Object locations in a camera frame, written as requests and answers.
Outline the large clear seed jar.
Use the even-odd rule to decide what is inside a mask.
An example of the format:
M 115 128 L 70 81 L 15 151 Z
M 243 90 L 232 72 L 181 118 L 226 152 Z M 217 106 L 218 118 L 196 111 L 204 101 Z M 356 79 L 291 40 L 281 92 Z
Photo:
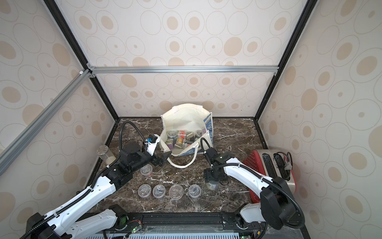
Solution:
M 206 182 L 206 187 L 209 190 L 216 190 L 218 188 L 219 182 L 217 181 L 210 181 Z

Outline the cream canvas starry night bag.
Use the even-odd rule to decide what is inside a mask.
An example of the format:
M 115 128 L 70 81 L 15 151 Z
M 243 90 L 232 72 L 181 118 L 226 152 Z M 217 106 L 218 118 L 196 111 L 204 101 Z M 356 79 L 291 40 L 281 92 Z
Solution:
M 160 134 L 160 147 L 164 152 L 171 151 L 167 159 L 170 165 L 184 169 L 191 166 L 197 154 L 203 153 L 201 138 L 204 138 L 204 147 L 213 146 L 213 120 L 212 113 L 201 105 L 182 104 L 172 107 L 161 115 L 163 130 Z M 178 137 L 178 130 L 186 130 L 186 139 Z M 192 160 L 185 165 L 174 163 L 172 157 L 192 155 Z

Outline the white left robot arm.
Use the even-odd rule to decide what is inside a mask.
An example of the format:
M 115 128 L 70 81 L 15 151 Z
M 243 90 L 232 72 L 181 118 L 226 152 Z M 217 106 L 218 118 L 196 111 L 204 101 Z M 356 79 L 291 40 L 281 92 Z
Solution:
M 45 215 L 39 213 L 32 215 L 27 221 L 23 239 L 37 238 L 44 231 L 61 237 L 84 213 L 129 182 L 136 171 L 147 164 L 164 165 L 170 153 L 164 153 L 162 156 L 155 155 L 155 149 L 161 137 L 151 134 L 148 137 L 142 137 L 142 144 L 135 142 L 123 144 L 122 134 L 127 124 L 131 125 L 140 136 L 143 135 L 133 122 L 124 122 L 119 133 L 119 155 L 116 160 L 100 171 L 90 186 L 67 203 Z

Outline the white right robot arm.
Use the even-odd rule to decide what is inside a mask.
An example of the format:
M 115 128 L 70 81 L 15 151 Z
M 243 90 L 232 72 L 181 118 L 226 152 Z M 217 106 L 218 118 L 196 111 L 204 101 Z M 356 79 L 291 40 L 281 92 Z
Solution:
M 215 190 L 220 182 L 232 177 L 244 184 L 260 199 L 258 203 L 246 204 L 239 209 L 237 216 L 239 226 L 252 222 L 265 222 L 276 230 L 284 226 L 293 229 L 304 227 L 303 210 L 288 185 L 288 181 L 292 179 L 293 169 L 290 152 L 278 151 L 272 156 L 263 153 L 260 156 L 259 167 L 272 167 L 272 170 L 263 174 L 244 164 L 229 152 L 219 154 L 211 146 L 202 148 L 202 151 L 209 163 L 209 168 L 204 170 L 204 178 L 210 190 Z

